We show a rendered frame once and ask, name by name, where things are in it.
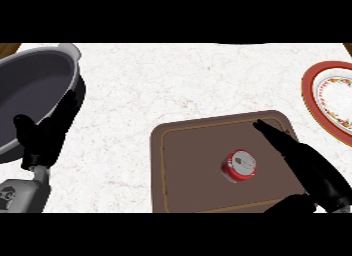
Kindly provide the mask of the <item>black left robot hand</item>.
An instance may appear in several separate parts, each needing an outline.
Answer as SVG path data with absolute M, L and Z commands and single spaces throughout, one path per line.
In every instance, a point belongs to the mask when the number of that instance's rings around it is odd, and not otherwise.
M 56 105 L 51 115 L 38 124 L 23 114 L 13 117 L 16 139 L 23 146 L 20 163 L 23 170 L 34 166 L 48 168 L 56 163 L 65 134 L 78 110 L 75 92 L 69 90 Z

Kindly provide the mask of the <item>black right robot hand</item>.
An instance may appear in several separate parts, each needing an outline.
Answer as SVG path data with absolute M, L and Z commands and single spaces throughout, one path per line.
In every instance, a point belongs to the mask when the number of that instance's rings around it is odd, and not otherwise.
M 326 213 L 333 213 L 344 206 L 352 206 L 352 187 L 319 152 L 261 120 L 257 120 L 252 126 L 280 153 L 305 190 L 302 194 L 289 195 L 265 210 L 265 213 L 310 214 L 317 206 Z

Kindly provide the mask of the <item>red can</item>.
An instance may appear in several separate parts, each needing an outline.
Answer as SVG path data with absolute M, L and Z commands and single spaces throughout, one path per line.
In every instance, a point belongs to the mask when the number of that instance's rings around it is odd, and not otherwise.
M 254 177 L 255 168 L 255 159 L 242 149 L 228 153 L 220 165 L 221 173 L 233 183 L 249 180 Z

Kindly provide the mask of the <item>brown tray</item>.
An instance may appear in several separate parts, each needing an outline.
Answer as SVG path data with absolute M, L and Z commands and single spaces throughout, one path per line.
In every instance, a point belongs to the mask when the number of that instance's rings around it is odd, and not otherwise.
M 150 134 L 152 210 L 163 213 L 264 212 L 304 188 L 252 123 L 262 120 L 286 134 L 292 126 L 276 110 L 158 125 Z M 254 176 L 231 181 L 221 168 L 243 150 Z

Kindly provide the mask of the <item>red rimmed floral plate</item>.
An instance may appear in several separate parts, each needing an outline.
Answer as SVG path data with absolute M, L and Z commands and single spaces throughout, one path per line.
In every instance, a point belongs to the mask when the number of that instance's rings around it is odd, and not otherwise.
M 323 130 L 352 147 L 352 64 L 324 61 L 301 78 L 301 96 Z

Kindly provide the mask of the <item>large dark grey pot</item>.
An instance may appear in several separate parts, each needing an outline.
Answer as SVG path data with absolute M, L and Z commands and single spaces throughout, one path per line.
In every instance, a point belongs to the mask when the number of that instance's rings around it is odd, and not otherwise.
M 85 85 L 79 74 L 81 53 L 72 43 L 25 50 L 0 60 L 0 164 L 22 157 L 13 117 L 38 123 L 53 112 L 68 90 L 81 106 Z

